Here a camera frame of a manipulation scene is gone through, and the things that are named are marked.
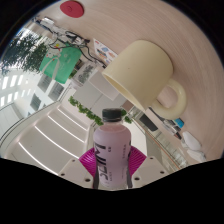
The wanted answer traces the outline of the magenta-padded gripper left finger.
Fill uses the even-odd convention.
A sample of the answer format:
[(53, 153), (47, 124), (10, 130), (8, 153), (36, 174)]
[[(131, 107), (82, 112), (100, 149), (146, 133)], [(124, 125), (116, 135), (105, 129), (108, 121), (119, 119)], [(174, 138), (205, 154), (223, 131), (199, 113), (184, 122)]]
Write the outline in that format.
[(97, 189), (99, 178), (94, 149), (89, 149), (79, 159), (70, 159), (59, 176), (81, 187)]

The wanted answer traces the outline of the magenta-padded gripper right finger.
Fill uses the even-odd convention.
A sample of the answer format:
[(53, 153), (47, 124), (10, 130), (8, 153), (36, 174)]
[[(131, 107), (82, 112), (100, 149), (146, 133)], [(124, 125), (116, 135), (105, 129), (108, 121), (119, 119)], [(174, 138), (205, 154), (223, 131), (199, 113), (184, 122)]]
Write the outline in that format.
[(128, 159), (127, 186), (141, 188), (168, 175), (161, 163), (154, 157), (147, 157), (140, 150), (131, 147)]

